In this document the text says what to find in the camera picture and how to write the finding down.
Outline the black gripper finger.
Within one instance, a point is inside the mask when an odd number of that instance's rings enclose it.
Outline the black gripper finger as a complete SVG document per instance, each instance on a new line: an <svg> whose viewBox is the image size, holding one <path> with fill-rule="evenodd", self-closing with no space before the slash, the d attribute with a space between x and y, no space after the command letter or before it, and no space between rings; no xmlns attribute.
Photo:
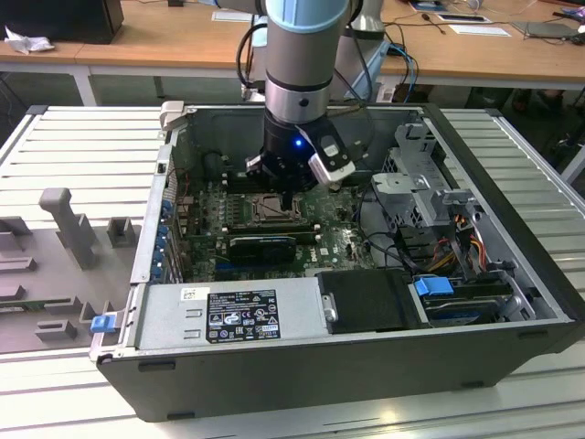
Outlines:
<svg viewBox="0 0 585 439"><path fill-rule="evenodd" d="M316 177L309 168L293 173L287 182L287 207L292 208L294 197L299 193L312 190L317 183Z"/></svg>
<svg viewBox="0 0 585 439"><path fill-rule="evenodd" d="M246 160L246 176L266 192L280 197L283 211L290 210L289 175L286 165L275 155L257 155Z"/></svg>

